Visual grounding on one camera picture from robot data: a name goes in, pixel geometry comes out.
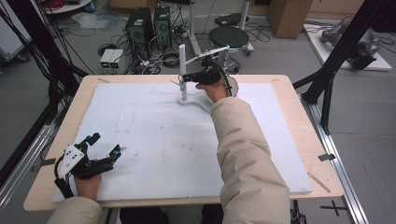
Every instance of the person's right arm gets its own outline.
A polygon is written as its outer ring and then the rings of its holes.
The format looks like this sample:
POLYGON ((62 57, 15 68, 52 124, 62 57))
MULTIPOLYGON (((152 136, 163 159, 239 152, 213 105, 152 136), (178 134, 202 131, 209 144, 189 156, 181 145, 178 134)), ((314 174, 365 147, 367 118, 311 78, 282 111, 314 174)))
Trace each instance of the person's right arm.
POLYGON ((290 223, 290 191, 250 105, 227 97, 211 109, 224 186, 223 223, 290 223))

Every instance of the white paper sheet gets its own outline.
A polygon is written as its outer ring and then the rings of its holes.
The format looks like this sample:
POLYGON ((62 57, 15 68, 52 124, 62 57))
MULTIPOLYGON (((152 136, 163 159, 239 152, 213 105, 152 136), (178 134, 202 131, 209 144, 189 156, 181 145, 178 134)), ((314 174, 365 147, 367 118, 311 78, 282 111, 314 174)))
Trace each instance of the white paper sheet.
MULTIPOLYGON (((310 192, 271 84, 239 83, 239 88, 291 193, 310 192)), ((189 94, 199 92, 189 85, 189 94)), ((126 147, 114 169, 103 174, 98 201, 219 196, 223 182, 212 119, 198 106, 179 105, 180 94, 172 83, 98 85, 75 143, 101 134, 88 149, 90 159, 102 159, 116 144, 126 147)), ((54 201, 62 199, 58 190, 54 201)))

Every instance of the person's right hand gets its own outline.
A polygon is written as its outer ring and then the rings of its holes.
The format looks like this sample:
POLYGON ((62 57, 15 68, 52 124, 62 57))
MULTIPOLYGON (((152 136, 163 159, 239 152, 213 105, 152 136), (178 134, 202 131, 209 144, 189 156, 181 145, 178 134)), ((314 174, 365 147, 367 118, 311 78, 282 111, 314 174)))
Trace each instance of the person's right hand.
POLYGON ((212 85, 197 84, 195 88, 206 91, 213 104, 228 96, 223 79, 212 85))
POLYGON ((78 196, 96 201, 101 179, 102 175, 95 175, 89 179, 78 179, 75 177, 78 196))

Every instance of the person's left hand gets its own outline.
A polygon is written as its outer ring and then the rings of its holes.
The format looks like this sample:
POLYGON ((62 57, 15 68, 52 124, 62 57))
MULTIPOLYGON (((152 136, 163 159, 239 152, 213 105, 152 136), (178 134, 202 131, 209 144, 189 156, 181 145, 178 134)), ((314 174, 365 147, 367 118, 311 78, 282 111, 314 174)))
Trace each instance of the person's left hand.
POLYGON ((90 179, 75 178, 77 192, 79 197, 89 198, 96 201, 98 188, 102 175, 95 175, 90 179))

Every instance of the cardboard box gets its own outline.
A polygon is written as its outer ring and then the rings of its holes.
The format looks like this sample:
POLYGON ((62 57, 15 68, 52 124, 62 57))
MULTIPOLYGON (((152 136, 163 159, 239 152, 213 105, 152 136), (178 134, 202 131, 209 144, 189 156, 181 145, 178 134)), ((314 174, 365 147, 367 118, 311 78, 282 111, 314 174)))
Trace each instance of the cardboard box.
POLYGON ((129 12, 134 7, 149 7, 151 12, 157 6, 158 0, 110 0, 113 9, 129 12))
POLYGON ((275 37, 297 38, 313 0, 272 0, 267 20, 275 37))

